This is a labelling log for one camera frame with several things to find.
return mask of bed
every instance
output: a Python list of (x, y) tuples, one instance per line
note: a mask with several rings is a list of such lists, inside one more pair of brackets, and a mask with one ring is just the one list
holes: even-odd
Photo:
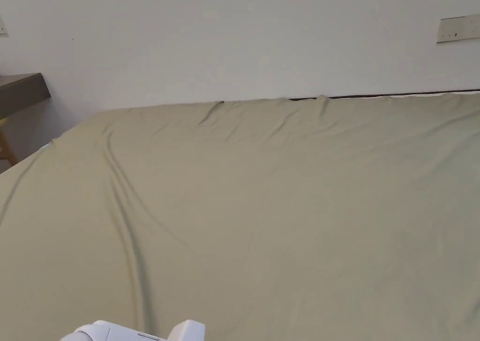
[(0, 176), (2, 339), (478, 340), (480, 96), (99, 113)]

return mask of sheet wrinkle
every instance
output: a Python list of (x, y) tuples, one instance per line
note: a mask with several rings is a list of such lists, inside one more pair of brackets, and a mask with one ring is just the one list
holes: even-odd
[(238, 121), (237, 124), (231, 129), (231, 131), (226, 135), (224, 141), (228, 141), (234, 134), (237, 132), (238, 127), (240, 126), (241, 121)]
[(202, 118), (202, 120), (197, 124), (197, 126), (201, 126), (205, 121), (207, 121), (222, 105), (224, 101), (219, 101), (216, 104), (214, 104), (205, 114), (205, 116)]
[(272, 137), (274, 137), (277, 133), (280, 132), (280, 130), (285, 126), (285, 124), (288, 122), (288, 119), (291, 118), (292, 116), (294, 116), (295, 114), (297, 114), (298, 112), (300, 111), (299, 108), (295, 109), (294, 111), (292, 111), (291, 113), (289, 113), (288, 115), (286, 115), (282, 122), (280, 123), (280, 125), (278, 125), (277, 127), (274, 128), (274, 130), (268, 135), (267, 137), (267, 140), (271, 139)]
[(125, 173), (125, 170), (121, 166), (120, 162), (117, 160), (117, 157), (115, 156), (113, 149), (112, 149), (112, 135), (113, 131), (108, 135), (106, 139), (106, 149), (108, 152), (108, 155), (110, 157), (110, 160), (112, 161), (112, 166), (114, 170), (118, 170), (120, 173), (121, 177), (116, 173), (119, 181), (122, 181), (126, 184), (128, 190), (131, 191), (131, 193), (134, 195), (135, 199), (137, 200), (137, 203), (140, 205), (140, 207), (145, 211), (145, 213), (148, 215), (148, 217), (154, 221), (157, 225), (159, 225), (163, 231), (165, 231), (169, 236), (171, 236), (174, 240), (176, 240), (178, 243), (180, 243), (184, 248), (190, 251), (190, 247), (188, 244), (179, 238), (172, 230), (170, 230), (163, 222), (160, 222), (150, 211), (148, 206), (143, 202), (142, 198), (140, 195), (137, 193), (137, 190), (135, 189), (133, 183), (131, 180), (128, 178), (127, 174)]
[(480, 313), (480, 298), (477, 298), (477, 301), (472, 307), (472, 310), (469, 312), (469, 314), (465, 318), (465, 323), (471, 324), (473, 322), (476, 322), (479, 318), (479, 313)]
[(106, 132), (110, 129), (111, 126), (113, 126), (117, 121), (119, 121), (122, 117), (128, 115), (129, 113), (132, 112), (132, 108), (127, 109), (126, 112), (121, 113), (118, 117), (115, 117), (112, 121), (108, 122), (105, 127), (103, 128), (103, 131), (101, 133), (101, 136), (104, 136)]
[(158, 334), (159, 330), (156, 329), (156, 324), (152, 316), (153, 305), (150, 297), (151, 286), (147, 277), (145, 262), (143, 260), (140, 248), (138, 247), (138, 241), (136, 239), (135, 233), (132, 229), (131, 219), (126, 212), (122, 200), (112, 181), (111, 188), (116, 202), (116, 206), (120, 210), (120, 216), (122, 218), (124, 226), (123, 228), (125, 229), (125, 232), (122, 232), (123, 228), (118, 225), (115, 213), (111, 211), (112, 220), (115, 224), (115, 228), (117, 229), (126, 254), (126, 259), (128, 263), (127, 267), (129, 269), (128, 277), (133, 287), (136, 320), (139, 326), (145, 328), (146, 333), (156, 335)]
[(314, 129), (313, 131), (308, 132), (308, 133), (302, 135), (301, 137), (306, 138), (306, 137), (310, 137), (312, 135), (322, 134), (323, 132), (326, 132), (328, 130), (331, 130), (332, 128), (335, 128), (335, 126), (337, 124), (338, 124), (338, 120), (335, 120), (331, 124), (329, 124), (328, 126), (323, 127), (323, 128), (319, 128), (319, 129)]
[(442, 169), (445, 165), (451, 162), (455, 157), (458, 156), (464, 149), (468, 149), (474, 143), (474, 139), (480, 136), (480, 130), (477, 132), (468, 135), (463, 140), (457, 142), (445, 155), (441, 156), (438, 160), (434, 161), (434, 164), (428, 168), (428, 170), (416, 178), (416, 182), (423, 180), (425, 177), (435, 174), (439, 169)]
[(322, 121), (324, 119), (325, 114), (327, 113), (328, 105), (330, 104), (331, 101), (332, 100), (329, 98), (326, 98), (325, 100), (323, 100), (322, 107), (320, 108), (320, 112), (318, 113), (319, 121)]
[(7, 210), (8, 210), (8, 206), (10, 205), (10, 203), (12, 202), (12, 199), (14, 198), (14, 195), (15, 193), (17, 192), (17, 188), (18, 186), (20, 185), (20, 183), (22, 182), (22, 180), (24, 179), (24, 177), (26, 176), (26, 174), (29, 172), (29, 170), (32, 168), (32, 166), (34, 165), (34, 163), (37, 161), (37, 159), (40, 157), (41, 154), (43, 154), (43, 152), (45, 151), (44, 148), (40, 149), (38, 151), (38, 154), (34, 157), (34, 159), (32, 160), (32, 162), (23, 170), (23, 172), (20, 174), (20, 176), (17, 178), (17, 180), (15, 181), (15, 184), (14, 186), (12, 187), (12, 190), (10, 191), (10, 193), (8, 194), (7, 198), (5, 199), (5, 202), (3, 203), (3, 206), (1, 208), (1, 211), (0, 211), (0, 226), (1, 224), (3, 223), (3, 220), (5, 218), (5, 215), (7, 214)]
[(167, 126), (168, 126), (168, 123), (164, 124), (159, 129), (157, 129), (152, 136), (156, 136), (159, 132), (162, 132)]
[(369, 148), (368, 151), (369, 152), (375, 152), (375, 151), (377, 151), (377, 150), (379, 150), (383, 147), (389, 147), (389, 146), (397, 145), (398, 143), (410, 141), (412, 139), (416, 139), (416, 138), (420, 138), (420, 137), (430, 137), (432, 135), (435, 135), (441, 129), (443, 129), (447, 126), (450, 126), (450, 125), (454, 124), (455, 122), (464, 121), (468, 118), (475, 117), (477, 115), (480, 115), (480, 109), (476, 109), (475, 111), (472, 111), (468, 114), (461, 115), (459, 117), (454, 117), (454, 118), (449, 119), (447, 121), (441, 122), (440, 124), (438, 124), (436, 126), (433, 126), (431, 128), (428, 128), (428, 129), (424, 129), (420, 133), (413, 134), (413, 135), (407, 135), (407, 136), (404, 136), (404, 137), (401, 137), (401, 138), (398, 138), (398, 139), (392, 140), (392, 141), (387, 141), (383, 144), (379, 144), (377, 146)]

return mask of dark wooden desk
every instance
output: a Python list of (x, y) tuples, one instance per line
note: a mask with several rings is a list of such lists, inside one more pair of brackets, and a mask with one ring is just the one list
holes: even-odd
[[(0, 123), (4, 123), (8, 116), (49, 97), (41, 74), (0, 76)], [(18, 162), (1, 129), (0, 148), (0, 159), (6, 159), (12, 166)]]

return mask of beige bed sheet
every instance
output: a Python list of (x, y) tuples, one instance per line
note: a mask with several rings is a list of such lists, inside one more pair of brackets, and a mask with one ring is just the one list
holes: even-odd
[(0, 333), (478, 340), (480, 97), (100, 113), (0, 177)]

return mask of electrical outlet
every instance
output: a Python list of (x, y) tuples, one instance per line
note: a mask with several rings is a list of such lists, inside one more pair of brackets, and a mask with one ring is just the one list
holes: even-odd
[(437, 43), (480, 38), (480, 15), (445, 18), (440, 20)]
[(0, 16), (0, 36), (8, 36), (8, 33), (7, 33), (7, 28), (5, 27), (5, 24), (3, 23), (3, 20)]

